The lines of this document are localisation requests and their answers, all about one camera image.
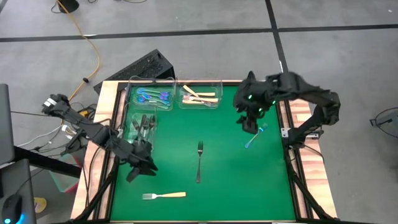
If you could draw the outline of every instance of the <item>green mat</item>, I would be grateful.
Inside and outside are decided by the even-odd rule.
[[[232,107],[236,90],[224,86],[216,110],[183,110],[175,103],[171,111],[157,112],[153,158],[159,171],[128,183],[131,168],[120,166],[112,221],[295,219],[276,109],[259,120],[268,128],[245,149],[253,135],[235,123],[240,116]],[[139,111],[131,106],[128,115],[134,113]],[[198,141],[204,144],[200,184],[195,182]],[[142,199],[146,193],[173,192],[187,196]]]

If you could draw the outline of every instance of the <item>gray floor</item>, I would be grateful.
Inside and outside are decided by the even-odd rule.
[[[85,34],[270,27],[262,0],[148,0],[142,4],[112,0],[89,4],[81,0],[80,4],[73,15]],[[397,1],[272,0],[272,5],[279,27],[398,23]],[[53,1],[8,0],[0,13],[0,38],[77,35],[66,15],[50,12],[52,6]],[[338,216],[358,222],[396,223],[398,141],[370,127],[368,120],[396,106],[398,30],[295,32],[282,33],[280,38],[291,71],[340,95],[340,122],[325,127],[320,140]],[[93,85],[153,49],[170,60],[180,79],[244,78],[250,70],[263,77],[280,71],[272,34],[93,42],[102,58]],[[92,48],[84,40],[0,43],[0,58],[0,83],[9,85],[12,109],[31,113],[39,113],[51,93],[71,94],[96,63]],[[75,101],[88,105],[97,99],[89,86]],[[55,118],[19,114],[12,118],[16,144],[59,124]],[[66,141],[62,135],[52,145]],[[38,191],[52,181],[45,174],[38,175],[43,177],[34,182],[35,193],[51,198],[52,203],[39,223],[64,221],[72,209],[73,195],[56,193],[56,188],[52,193]]]

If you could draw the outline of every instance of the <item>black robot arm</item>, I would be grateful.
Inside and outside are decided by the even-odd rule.
[[[237,112],[246,112],[246,116],[241,116],[237,123],[242,124],[244,131],[256,134],[256,120],[262,118],[274,103],[298,98],[316,104],[313,115],[306,122],[289,130],[289,144],[302,147],[308,134],[324,124],[333,125],[339,120],[340,100],[337,93],[312,86],[294,72],[269,75],[265,82],[260,82],[250,71],[234,96],[233,106]]]
[[[128,163],[133,167],[127,176],[128,182],[134,180],[139,174],[156,175],[153,170],[157,170],[157,167],[150,153],[152,150],[151,143],[142,139],[140,142],[135,140],[133,143],[129,143],[124,139],[118,138],[119,132],[117,130],[101,123],[91,122],[73,110],[65,95],[51,95],[44,102],[42,112],[79,126],[93,143],[103,149],[112,151],[119,157],[121,163]]]

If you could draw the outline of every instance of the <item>wooden frame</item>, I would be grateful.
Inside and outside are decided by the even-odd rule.
[[[187,82],[219,82],[220,80],[179,80],[179,83],[187,83]],[[105,81],[103,82],[103,86],[101,89],[101,93],[98,99],[97,110],[95,114],[95,121],[101,121],[103,119],[113,117],[113,111],[116,102],[116,95],[118,92],[118,86],[120,83],[127,83],[128,81]],[[134,83],[150,83],[151,81],[131,81]],[[170,80],[158,81],[159,83],[168,83],[172,82]],[[222,82],[228,83],[239,83],[241,80],[222,80]],[[124,109],[124,97],[125,93],[121,94],[119,99],[119,107],[117,108],[118,114],[116,117],[116,126],[119,126],[122,121],[122,113]],[[308,106],[308,102],[302,100],[295,100],[290,102],[290,108],[292,111],[292,117],[295,126],[300,126],[305,120],[307,120],[311,116],[311,111]],[[281,113],[285,127],[289,127],[287,122],[287,115],[284,109],[284,106],[281,106]],[[320,151],[319,143],[317,140],[308,140],[306,141],[306,145]],[[86,175],[87,178],[91,175],[90,178],[90,188],[89,188],[89,199],[91,200],[95,193],[98,190],[101,178],[102,167],[104,163],[104,150],[99,150],[95,157],[94,153],[97,150],[97,146],[92,142],[89,142],[84,167],[87,170]],[[305,173],[305,180],[307,183],[307,188],[317,200],[317,202],[323,207],[323,209],[331,216],[336,217],[336,210],[333,203],[333,199],[331,196],[328,178],[326,176],[325,166],[323,164],[322,158],[311,151],[306,149],[301,149],[300,155],[302,158],[302,166]],[[108,162],[108,172],[113,164],[114,155],[111,155]],[[91,169],[91,173],[89,174],[89,167],[91,160],[93,160],[93,166]],[[303,202],[303,196],[300,190],[297,188],[298,195],[298,205],[300,208],[300,213],[302,218],[306,218],[307,214],[305,213],[305,205]],[[106,206],[109,197],[109,187],[103,195],[103,199],[101,201],[101,206],[99,210],[98,218],[105,218]],[[79,214],[85,209],[86,203],[86,186],[85,186],[85,178],[83,173],[81,173],[80,181],[78,184],[78,189],[76,192],[75,203],[73,204],[73,210],[71,214],[71,218],[76,218]]]

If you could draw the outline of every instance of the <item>computer mouse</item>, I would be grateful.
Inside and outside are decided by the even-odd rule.
[[[22,198],[18,194],[9,196],[2,206],[2,222],[5,224],[16,224],[22,213]]]

